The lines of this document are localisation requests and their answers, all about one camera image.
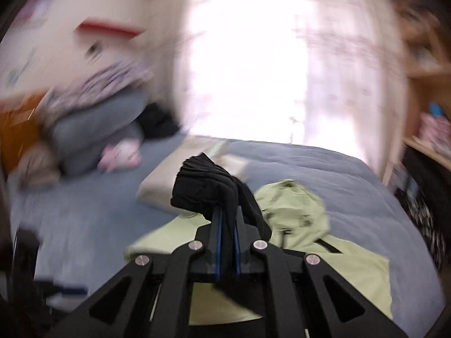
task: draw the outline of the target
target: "silver bolt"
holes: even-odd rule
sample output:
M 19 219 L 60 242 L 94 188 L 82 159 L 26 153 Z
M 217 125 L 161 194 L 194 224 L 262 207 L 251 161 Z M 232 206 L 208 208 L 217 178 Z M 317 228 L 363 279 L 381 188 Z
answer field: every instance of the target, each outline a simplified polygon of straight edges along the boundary
M 309 254 L 305 260 L 307 261 L 308 264 L 311 265 L 317 265 L 319 262 L 321 262 L 321 258 L 318 257 L 316 254 Z
M 256 240 L 254 241 L 253 246 L 255 249 L 263 250 L 268 248 L 268 243 L 264 240 Z
M 199 240 L 193 240 L 188 244 L 188 247 L 192 250 L 199 250 L 200 248 L 202 248 L 202 246 L 203 244 Z
M 146 265 L 150 262 L 150 258 L 147 255 L 139 255 L 135 259 L 137 265 Z

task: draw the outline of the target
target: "triangular cutout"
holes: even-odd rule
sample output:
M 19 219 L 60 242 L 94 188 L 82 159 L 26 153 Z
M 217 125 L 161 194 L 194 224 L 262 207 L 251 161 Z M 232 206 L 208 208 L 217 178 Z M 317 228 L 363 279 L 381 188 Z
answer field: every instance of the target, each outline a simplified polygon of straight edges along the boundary
M 104 323 L 113 324 L 131 282 L 131 277 L 121 279 L 116 286 L 89 309 L 89 315 Z
M 346 323 L 364 314 L 365 309 L 355 301 L 340 284 L 330 276 L 323 278 L 326 289 L 331 297 L 335 311 L 342 323 Z

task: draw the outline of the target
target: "gray bedsheet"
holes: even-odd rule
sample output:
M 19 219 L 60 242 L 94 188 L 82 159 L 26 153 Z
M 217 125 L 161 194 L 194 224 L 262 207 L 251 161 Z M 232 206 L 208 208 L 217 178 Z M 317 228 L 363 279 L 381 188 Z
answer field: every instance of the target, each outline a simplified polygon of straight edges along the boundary
M 82 284 L 92 293 L 124 266 L 124 249 L 173 219 L 136 201 L 140 182 L 182 141 L 183 135 L 146 141 L 143 164 L 129 172 L 92 172 L 56 188 L 21 191 L 8 184 L 12 230 L 34 228 L 43 243 L 37 275 Z M 420 234 L 406 214 L 360 160 L 296 145 L 230 141 L 229 151 L 251 160 L 252 191 L 281 179 L 295 179 L 322 197 L 331 234 L 390 260 L 394 321 L 412 338 L 425 335 L 444 307 L 443 293 Z

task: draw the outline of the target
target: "white curtain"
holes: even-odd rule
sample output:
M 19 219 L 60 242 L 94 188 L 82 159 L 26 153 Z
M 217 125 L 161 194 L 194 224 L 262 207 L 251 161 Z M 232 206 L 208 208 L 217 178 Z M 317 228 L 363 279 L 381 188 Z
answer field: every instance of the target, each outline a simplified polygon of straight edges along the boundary
M 193 134 L 305 144 L 383 178 L 401 149 L 388 0 L 153 0 L 155 91 Z

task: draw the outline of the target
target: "wall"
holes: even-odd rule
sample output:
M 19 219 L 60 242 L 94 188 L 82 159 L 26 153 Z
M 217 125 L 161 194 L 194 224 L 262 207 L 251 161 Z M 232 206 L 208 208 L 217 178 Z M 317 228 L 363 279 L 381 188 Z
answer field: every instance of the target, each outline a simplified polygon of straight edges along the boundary
M 74 29 L 87 17 L 108 18 L 146 27 L 150 0 L 53 0 L 41 26 L 10 28 L 0 43 L 0 98 L 53 85 L 67 85 L 114 62 L 120 56 L 143 57 L 147 34 L 124 40 L 100 39 L 107 46 L 92 63 L 87 49 L 99 35 L 80 35 Z M 11 80 L 12 71 L 27 68 Z

